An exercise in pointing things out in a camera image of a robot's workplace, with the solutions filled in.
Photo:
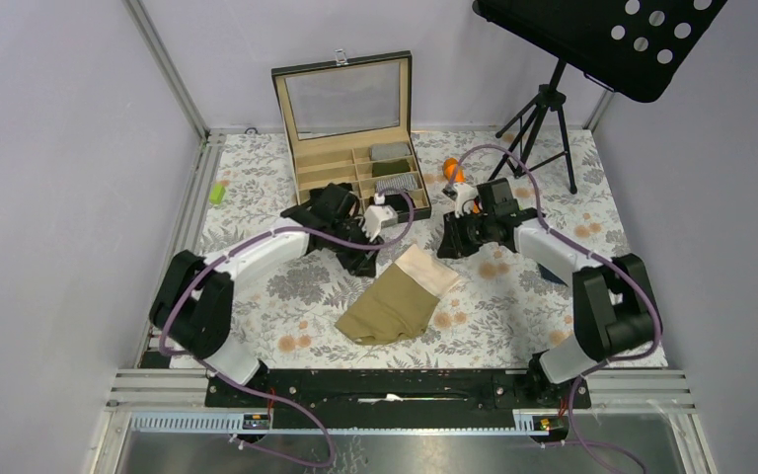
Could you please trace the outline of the olive khaki underwear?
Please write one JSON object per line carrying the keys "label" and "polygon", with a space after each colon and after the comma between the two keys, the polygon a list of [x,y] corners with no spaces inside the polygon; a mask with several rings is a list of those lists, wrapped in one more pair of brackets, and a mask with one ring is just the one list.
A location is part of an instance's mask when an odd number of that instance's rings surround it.
{"label": "olive khaki underwear", "polygon": [[362,346],[415,339],[460,280],[454,270],[412,245],[346,309],[335,327]]}

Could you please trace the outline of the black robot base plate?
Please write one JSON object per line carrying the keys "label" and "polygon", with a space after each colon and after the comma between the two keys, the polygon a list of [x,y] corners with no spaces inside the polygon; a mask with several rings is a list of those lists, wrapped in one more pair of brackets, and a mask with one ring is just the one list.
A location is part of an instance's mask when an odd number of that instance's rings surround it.
{"label": "black robot base plate", "polygon": [[279,430],[314,428],[288,399],[330,431],[512,429],[514,411],[567,410],[569,384],[531,383],[522,369],[271,369],[250,381],[253,394],[211,378],[204,404],[259,409]]}

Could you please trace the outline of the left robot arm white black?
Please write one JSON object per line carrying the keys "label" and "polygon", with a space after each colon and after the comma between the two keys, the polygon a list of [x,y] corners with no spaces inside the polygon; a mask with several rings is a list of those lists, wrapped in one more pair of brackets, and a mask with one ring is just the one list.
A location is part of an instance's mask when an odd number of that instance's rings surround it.
{"label": "left robot arm white black", "polygon": [[397,220],[384,197],[361,209],[343,185],[330,184],[308,201],[284,210],[270,230],[234,248],[198,256],[176,254],[149,311],[150,322],[165,339],[227,376],[229,393],[245,406],[266,393],[263,363],[231,334],[238,288],[287,262],[317,250],[331,251],[355,277],[373,277],[386,221]]}

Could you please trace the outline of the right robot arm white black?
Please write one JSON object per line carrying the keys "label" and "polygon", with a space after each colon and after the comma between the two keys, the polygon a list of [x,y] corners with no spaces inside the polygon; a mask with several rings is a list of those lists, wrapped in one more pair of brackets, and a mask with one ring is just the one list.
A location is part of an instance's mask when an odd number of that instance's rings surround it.
{"label": "right robot arm white black", "polygon": [[661,324],[639,257],[609,260],[576,244],[542,212],[521,207],[505,179],[475,187],[449,184],[444,192],[454,208],[443,216],[439,258],[470,257],[494,243],[533,260],[571,291],[572,335],[528,364],[526,391],[536,405],[554,405],[565,395],[566,382],[656,342]]}

